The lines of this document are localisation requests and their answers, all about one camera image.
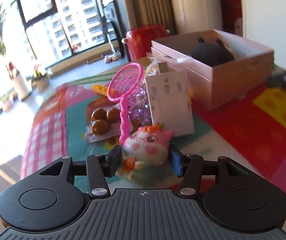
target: brown curtain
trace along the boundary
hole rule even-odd
[[[176,34],[171,0],[132,0],[137,25],[163,24]]]

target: toy ear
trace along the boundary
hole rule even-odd
[[[218,46],[224,47],[223,41],[221,41],[219,38],[216,38],[216,44],[217,44]]]
[[[174,132],[173,131],[167,131],[167,132],[164,132],[163,134],[164,134],[165,138],[168,141],[170,141],[172,139],[173,135],[174,135]]]
[[[205,43],[205,40],[204,40],[202,37],[198,37],[198,38],[197,38],[197,41],[198,41],[199,43]]]

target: black plush toy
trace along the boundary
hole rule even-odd
[[[234,60],[232,53],[224,47],[220,39],[216,39],[216,44],[206,43],[202,37],[198,37],[199,44],[192,50],[191,57],[214,67]]]

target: red container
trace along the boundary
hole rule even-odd
[[[122,42],[127,44],[131,60],[136,60],[146,57],[146,53],[151,52],[152,40],[166,36],[167,31],[163,25],[145,25],[130,29]]]

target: toy eye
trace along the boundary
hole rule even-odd
[[[151,143],[154,143],[154,142],[157,142],[157,138],[156,138],[156,136],[154,136],[154,135],[150,135],[150,136],[147,138],[147,141],[148,141],[148,142],[151,142]]]

